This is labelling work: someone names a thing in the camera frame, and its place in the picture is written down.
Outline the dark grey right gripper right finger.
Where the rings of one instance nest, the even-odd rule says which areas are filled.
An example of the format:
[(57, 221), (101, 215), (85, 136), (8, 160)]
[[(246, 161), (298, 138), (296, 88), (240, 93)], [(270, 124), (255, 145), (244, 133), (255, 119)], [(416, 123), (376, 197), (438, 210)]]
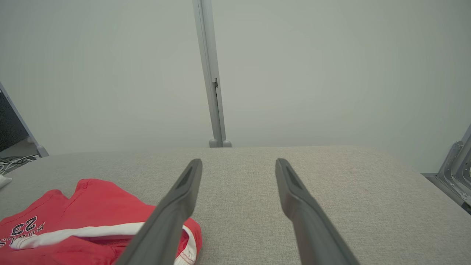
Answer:
[(275, 166), (281, 208), (291, 220), (302, 265), (360, 265), (290, 163)]

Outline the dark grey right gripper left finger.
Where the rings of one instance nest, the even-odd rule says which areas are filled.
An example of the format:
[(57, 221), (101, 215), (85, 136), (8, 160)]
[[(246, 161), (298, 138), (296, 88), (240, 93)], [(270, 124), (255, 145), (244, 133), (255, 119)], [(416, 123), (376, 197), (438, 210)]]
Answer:
[(173, 265), (184, 222), (194, 212), (202, 161), (191, 160), (116, 265)]

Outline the red jersey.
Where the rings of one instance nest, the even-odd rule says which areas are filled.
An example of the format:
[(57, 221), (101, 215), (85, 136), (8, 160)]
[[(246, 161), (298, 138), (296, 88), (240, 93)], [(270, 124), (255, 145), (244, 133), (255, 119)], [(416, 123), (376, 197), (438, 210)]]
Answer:
[[(0, 221), (0, 265), (116, 265), (155, 208), (98, 179), (80, 180), (70, 198), (48, 191)], [(190, 217), (173, 265), (196, 265), (201, 248), (200, 225)]]

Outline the dark partition panel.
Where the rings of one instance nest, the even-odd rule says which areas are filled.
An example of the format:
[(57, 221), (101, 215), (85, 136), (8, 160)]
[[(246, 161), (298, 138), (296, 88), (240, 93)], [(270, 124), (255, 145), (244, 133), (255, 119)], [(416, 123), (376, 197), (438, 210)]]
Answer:
[(4, 93), (0, 92), (0, 152), (28, 138), (29, 134)]

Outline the grey metal partition post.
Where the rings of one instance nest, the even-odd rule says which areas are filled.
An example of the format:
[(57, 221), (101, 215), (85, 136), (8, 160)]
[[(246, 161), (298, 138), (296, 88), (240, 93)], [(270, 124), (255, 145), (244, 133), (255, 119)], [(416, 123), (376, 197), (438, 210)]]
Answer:
[(31, 140), (33, 141), (34, 145), (36, 146), (36, 151), (37, 151), (37, 154), (39, 155), (39, 157), (41, 158), (44, 158), (44, 157), (47, 157), (49, 156), (49, 153), (46, 151), (46, 149), (44, 148), (44, 146), (42, 146), (41, 144), (38, 143), (37, 139), (35, 139), (34, 135), (32, 134), (30, 128), (28, 127), (28, 125), (26, 124), (26, 122), (24, 121), (24, 119), (22, 118), (22, 116), (20, 115), (17, 107), (15, 106), (15, 104), (13, 103), (13, 100), (11, 99), (11, 97), (8, 95), (8, 92), (6, 91), (6, 89), (4, 88), (3, 84), (0, 82), (0, 90), (3, 94), (5, 94), (5, 97), (7, 99), (7, 101), (9, 102), (10, 106), (12, 107), (13, 111), (15, 112), (16, 116), (18, 117), (19, 121), (21, 122), (22, 126), (25, 128), (25, 131), (27, 131), (28, 133), (28, 136), (31, 138)]
[(224, 121), (212, 0), (192, 0), (192, 2), (213, 131), (209, 146), (230, 148), (232, 143), (227, 139)]

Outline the grey metal bracket frame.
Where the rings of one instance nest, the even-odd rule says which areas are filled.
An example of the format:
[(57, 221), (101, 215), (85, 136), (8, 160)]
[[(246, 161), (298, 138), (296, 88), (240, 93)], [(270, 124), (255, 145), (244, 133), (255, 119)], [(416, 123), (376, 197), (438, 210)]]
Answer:
[(422, 175), (471, 215), (471, 124), (451, 146), (440, 170)]

